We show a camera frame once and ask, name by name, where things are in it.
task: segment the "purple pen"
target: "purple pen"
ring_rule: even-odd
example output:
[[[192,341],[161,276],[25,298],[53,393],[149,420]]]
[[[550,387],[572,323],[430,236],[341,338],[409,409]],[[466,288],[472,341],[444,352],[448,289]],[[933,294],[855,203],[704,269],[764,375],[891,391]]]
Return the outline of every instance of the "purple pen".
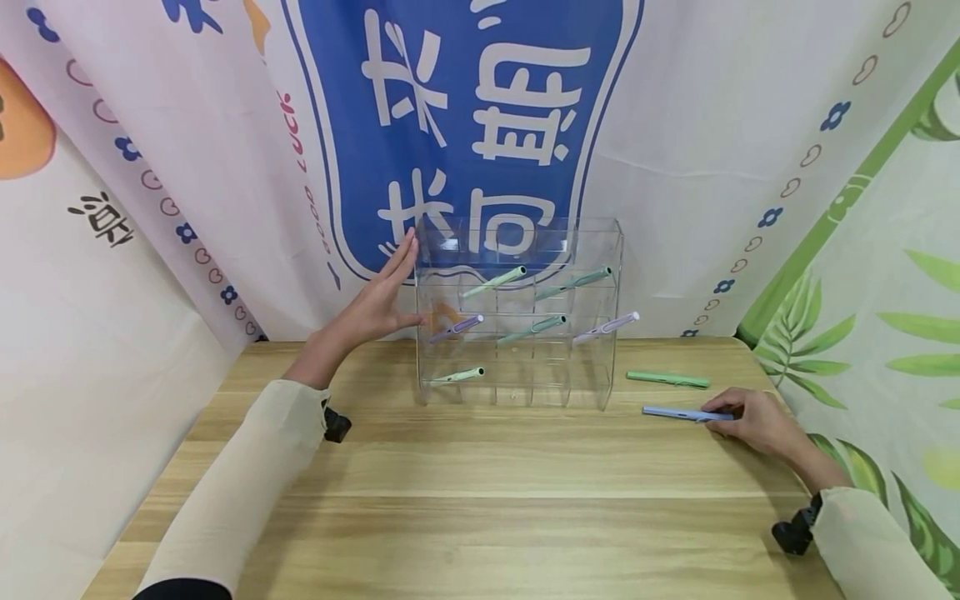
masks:
[[[577,337],[573,338],[573,345],[577,346],[578,344],[582,344],[587,340],[592,340],[593,338],[599,337],[605,333],[612,333],[625,324],[630,324],[630,323],[633,323],[634,321],[638,321],[639,318],[640,318],[640,315],[636,311],[632,313],[628,313],[620,317],[619,319],[614,319],[613,321],[604,323],[595,329],[591,329],[587,333],[581,333]]]
[[[454,325],[453,325],[450,329],[448,329],[447,331],[442,331],[442,332],[438,333],[437,335],[433,336],[432,338],[430,338],[430,339],[427,340],[427,341],[428,341],[430,344],[436,344],[437,342],[440,342],[441,340],[445,340],[446,338],[450,337],[451,335],[457,335],[458,333],[463,333],[464,331],[467,331],[467,330],[470,329],[471,327],[473,327],[473,326],[475,326],[475,325],[479,325],[479,324],[482,323],[482,322],[483,322],[483,315],[474,315],[474,316],[470,317],[469,319],[464,319],[464,320],[460,321],[459,323],[454,324]]]

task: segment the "tabletop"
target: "tabletop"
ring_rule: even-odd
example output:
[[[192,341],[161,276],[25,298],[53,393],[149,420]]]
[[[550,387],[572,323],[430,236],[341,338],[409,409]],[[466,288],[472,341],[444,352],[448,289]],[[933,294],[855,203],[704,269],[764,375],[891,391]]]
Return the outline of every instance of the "tabletop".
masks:
[[[85,600],[133,596],[187,495],[299,349],[260,343],[240,356]],[[321,444],[278,502],[239,598],[841,598],[815,546],[787,557],[770,535],[808,502],[786,467],[640,412],[699,408],[730,386],[774,391],[739,341],[621,341],[604,412],[420,406],[415,370],[408,342],[369,344],[344,363],[331,406],[353,428]],[[629,381],[626,370],[711,385]]]

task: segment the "sleeve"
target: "sleeve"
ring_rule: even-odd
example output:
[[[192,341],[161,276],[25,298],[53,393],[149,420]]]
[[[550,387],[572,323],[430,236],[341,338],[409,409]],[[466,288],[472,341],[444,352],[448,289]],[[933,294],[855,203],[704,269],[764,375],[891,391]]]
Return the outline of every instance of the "sleeve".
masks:
[[[230,600],[274,505],[324,437],[329,391],[272,381],[170,524],[134,600]]]
[[[870,492],[821,492],[813,538],[847,600],[952,600],[910,538]]]

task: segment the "clear acrylic organizer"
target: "clear acrylic organizer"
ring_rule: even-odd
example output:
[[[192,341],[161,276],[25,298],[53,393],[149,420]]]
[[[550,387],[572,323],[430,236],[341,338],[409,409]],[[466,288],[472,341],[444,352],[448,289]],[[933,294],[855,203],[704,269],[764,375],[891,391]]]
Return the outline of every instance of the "clear acrylic organizer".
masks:
[[[477,220],[439,220],[438,228],[428,218],[420,220],[417,309],[427,317],[417,331],[420,401],[604,410],[616,332],[572,342],[618,317],[620,225],[615,219],[555,219],[544,228],[516,221],[482,228]],[[526,269],[522,277],[469,293],[519,266]],[[570,281],[601,272],[602,278],[564,289]],[[482,323],[432,339],[477,315]],[[554,326],[535,326],[544,322]],[[528,335],[498,343],[521,332]],[[480,376],[443,381],[478,369]]]

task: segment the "human hand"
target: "human hand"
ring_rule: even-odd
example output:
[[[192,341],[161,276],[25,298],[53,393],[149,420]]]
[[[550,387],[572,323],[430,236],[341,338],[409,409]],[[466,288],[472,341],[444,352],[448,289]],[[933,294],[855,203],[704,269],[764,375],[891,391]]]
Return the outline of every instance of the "human hand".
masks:
[[[395,306],[400,286],[414,270],[418,247],[410,228],[380,273],[360,290],[336,319],[307,338],[306,345],[283,378],[318,390],[325,389],[340,364],[358,346],[422,323],[420,315],[400,313]]]
[[[729,388],[704,404],[708,413],[732,413],[735,420],[709,420],[707,429],[746,442],[754,450],[784,461],[810,493],[849,488],[850,476],[806,436],[768,392]]]
[[[407,229],[403,241],[380,273],[330,324],[351,349],[423,322],[421,315],[396,310],[396,297],[403,282],[413,273],[419,247],[413,228]]]
[[[799,455],[812,445],[776,398],[766,392],[729,388],[704,404],[701,410],[735,415],[735,420],[707,421],[707,429],[735,437],[758,452],[782,460]]]

